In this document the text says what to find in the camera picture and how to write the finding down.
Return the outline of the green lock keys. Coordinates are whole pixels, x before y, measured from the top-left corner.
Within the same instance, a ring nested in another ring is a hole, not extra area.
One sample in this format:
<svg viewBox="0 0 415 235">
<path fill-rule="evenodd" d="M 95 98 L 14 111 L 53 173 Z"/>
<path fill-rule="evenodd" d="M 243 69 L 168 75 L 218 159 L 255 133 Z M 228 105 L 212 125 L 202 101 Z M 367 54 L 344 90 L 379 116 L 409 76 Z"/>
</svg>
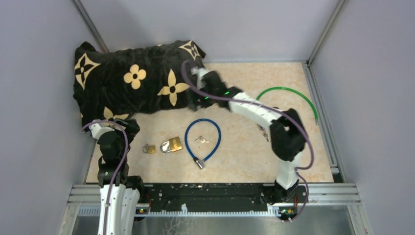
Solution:
<svg viewBox="0 0 415 235">
<path fill-rule="evenodd" d="M 257 124 L 257 127 L 259 131 L 261 132 L 262 136 L 265 138 L 267 142 L 269 142 L 269 136 L 268 136 L 268 127 L 263 127 L 259 124 Z"/>
</svg>

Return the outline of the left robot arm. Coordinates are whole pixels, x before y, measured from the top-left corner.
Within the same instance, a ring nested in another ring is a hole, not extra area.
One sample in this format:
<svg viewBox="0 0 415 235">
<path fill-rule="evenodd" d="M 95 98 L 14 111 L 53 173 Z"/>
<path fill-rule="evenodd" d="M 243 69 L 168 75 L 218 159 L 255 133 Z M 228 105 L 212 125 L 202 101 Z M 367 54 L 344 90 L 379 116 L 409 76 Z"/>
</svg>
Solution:
<svg viewBox="0 0 415 235">
<path fill-rule="evenodd" d="M 147 195 L 140 176 L 129 176 L 127 153 L 140 131 L 135 119 L 119 118 L 92 124 L 89 129 L 97 139 L 102 156 L 98 160 L 100 193 L 99 235 L 132 234 L 136 204 Z"/>
</svg>

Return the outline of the small brass padlock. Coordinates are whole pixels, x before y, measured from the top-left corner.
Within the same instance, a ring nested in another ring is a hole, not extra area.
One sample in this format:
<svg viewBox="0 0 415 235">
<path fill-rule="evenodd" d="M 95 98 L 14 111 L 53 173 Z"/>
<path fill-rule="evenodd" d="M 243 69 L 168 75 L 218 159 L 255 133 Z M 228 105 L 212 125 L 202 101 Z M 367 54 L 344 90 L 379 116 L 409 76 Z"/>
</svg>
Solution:
<svg viewBox="0 0 415 235">
<path fill-rule="evenodd" d="M 142 147 L 142 151 L 146 154 L 154 154 L 156 152 L 156 147 L 154 145 L 146 144 Z"/>
</svg>

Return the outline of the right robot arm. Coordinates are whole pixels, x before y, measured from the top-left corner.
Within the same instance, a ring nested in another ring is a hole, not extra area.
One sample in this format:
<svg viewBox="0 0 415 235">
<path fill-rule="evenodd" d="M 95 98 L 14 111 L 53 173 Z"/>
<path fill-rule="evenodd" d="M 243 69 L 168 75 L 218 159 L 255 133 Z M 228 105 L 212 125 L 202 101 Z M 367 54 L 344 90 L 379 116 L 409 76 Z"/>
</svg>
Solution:
<svg viewBox="0 0 415 235">
<path fill-rule="evenodd" d="M 301 177 L 298 171 L 302 169 L 300 160 L 305 147 L 314 153 L 297 111 L 267 106 L 238 87 L 227 87 L 215 70 L 193 68 L 187 72 L 182 69 L 181 74 L 200 101 L 200 107 L 216 103 L 254 121 L 268 134 L 271 149 L 279 159 L 279 169 L 274 186 L 263 190 L 262 198 L 269 204 L 288 202 L 299 186 Z"/>
</svg>

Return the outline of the large brass padlock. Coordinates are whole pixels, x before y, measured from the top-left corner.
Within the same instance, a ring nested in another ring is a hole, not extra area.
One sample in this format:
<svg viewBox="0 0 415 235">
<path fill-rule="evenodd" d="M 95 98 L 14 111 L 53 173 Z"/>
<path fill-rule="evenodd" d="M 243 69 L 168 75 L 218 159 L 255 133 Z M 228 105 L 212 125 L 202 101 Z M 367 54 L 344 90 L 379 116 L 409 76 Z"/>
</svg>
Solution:
<svg viewBox="0 0 415 235">
<path fill-rule="evenodd" d="M 160 151 L 163 154 L 176 152 L 176 151 L 179 151 L 179 150 L 182 150 L 182 149 L 183 149 L 183 146 L 182 146 L 180 137 L 170 138 L 169 140 L 163 142 L 160 145 Z"/>
</svg>

